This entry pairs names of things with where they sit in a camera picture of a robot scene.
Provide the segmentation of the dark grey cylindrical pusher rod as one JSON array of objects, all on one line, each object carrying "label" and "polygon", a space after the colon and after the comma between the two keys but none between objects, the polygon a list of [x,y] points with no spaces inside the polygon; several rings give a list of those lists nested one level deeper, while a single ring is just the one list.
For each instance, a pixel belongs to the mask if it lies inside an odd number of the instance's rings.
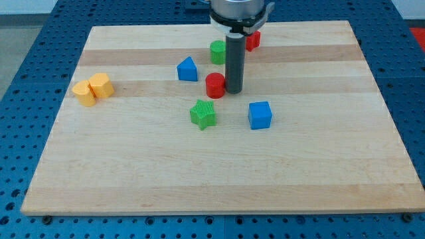
[{"label": "dark grey cylindrical pusher rod", "polygon": [[225,89],[238,94],[243,88],[246,37],[226,37]]}]

